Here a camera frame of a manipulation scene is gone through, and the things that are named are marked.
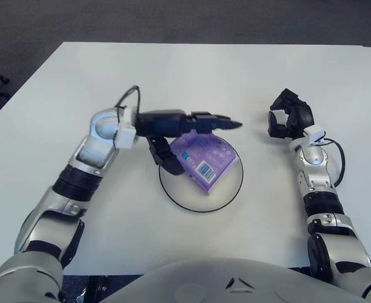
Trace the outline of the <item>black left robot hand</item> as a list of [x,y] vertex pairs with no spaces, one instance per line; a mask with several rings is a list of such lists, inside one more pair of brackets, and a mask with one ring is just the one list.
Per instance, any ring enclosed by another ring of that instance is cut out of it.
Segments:
[[184,168],[172,153],[167,138],[178,138],[195,131],[198,134],[210,134],[215,129],[236,129],[241,122],[230,117],[209,112],[191,112],[182,110],[158,110],[136,114],[136,135],[147,139],[151,156],[155,163],[172,175],[181,175]]

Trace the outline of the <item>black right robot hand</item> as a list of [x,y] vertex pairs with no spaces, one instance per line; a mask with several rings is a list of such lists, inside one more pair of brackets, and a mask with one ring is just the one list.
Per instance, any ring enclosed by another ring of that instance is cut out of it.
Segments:
[[[277,122],[276,110],[282,110],[287,115],[286,124]],[[305,128],[314,125],[314,118],[310,106],[300,100],[296,93],[285,88],[270,106],[268,125],[270,137],[295,140],[303,137]]]

